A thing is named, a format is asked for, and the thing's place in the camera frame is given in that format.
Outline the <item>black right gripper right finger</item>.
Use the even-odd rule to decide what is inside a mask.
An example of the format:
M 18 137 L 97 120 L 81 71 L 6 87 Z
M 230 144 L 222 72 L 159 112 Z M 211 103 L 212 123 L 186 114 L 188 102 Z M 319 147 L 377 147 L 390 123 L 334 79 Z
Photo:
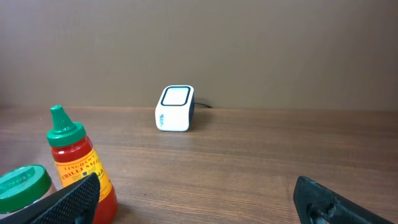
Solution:
M 306 176 L 298 177 L 293 198 L 304 224 L 392 224 Z

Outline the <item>red chilli sauce bottle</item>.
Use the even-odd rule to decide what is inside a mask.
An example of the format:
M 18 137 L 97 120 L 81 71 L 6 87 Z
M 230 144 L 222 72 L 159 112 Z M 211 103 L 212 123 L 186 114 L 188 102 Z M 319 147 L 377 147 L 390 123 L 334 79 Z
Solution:
M 63 187 L 96 174 L 100 182 L 94 223 L 111 223 L 118 210 L 116 191 L 84 126 L 73 122 L 61 105 L 50 108 L 53 128 L 47 133 L 55 167 Z

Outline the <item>green lid jar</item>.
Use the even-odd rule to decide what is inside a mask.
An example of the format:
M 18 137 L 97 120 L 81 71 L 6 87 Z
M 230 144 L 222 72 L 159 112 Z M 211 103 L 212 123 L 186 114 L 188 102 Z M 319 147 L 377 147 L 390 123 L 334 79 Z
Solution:
M 1 176 L 1 219 L 56 192 L 55 185 L 42 165 L 16 168 Z

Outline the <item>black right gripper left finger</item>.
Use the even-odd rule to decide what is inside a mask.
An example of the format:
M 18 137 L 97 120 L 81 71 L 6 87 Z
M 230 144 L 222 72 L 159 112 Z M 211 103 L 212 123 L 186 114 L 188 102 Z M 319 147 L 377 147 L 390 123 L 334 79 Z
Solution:
M 100 181 L 92 173 L 4 219 L 1 224 L 92 224 Z

